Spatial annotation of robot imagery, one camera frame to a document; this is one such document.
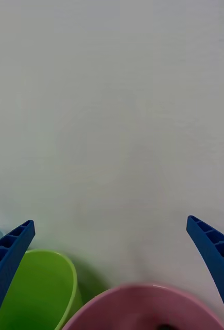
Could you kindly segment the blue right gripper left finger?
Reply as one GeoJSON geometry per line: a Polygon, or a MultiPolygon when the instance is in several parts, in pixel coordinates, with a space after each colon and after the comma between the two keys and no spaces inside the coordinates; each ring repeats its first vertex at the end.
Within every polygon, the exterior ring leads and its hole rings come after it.
{"type": "Polygon", "coordinates": [[[34,221],[28,220],[0,239],[0,308],[34,236],[34,221]]]}

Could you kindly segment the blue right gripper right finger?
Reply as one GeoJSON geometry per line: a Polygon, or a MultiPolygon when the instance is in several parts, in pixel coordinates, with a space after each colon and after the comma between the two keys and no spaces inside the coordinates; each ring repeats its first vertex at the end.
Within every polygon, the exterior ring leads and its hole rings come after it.
{"type": "Polygon", "coordinates": [[[195,216],[188,216],[186,231],[202,256],[224,304],[224,234],[195,216]]]}

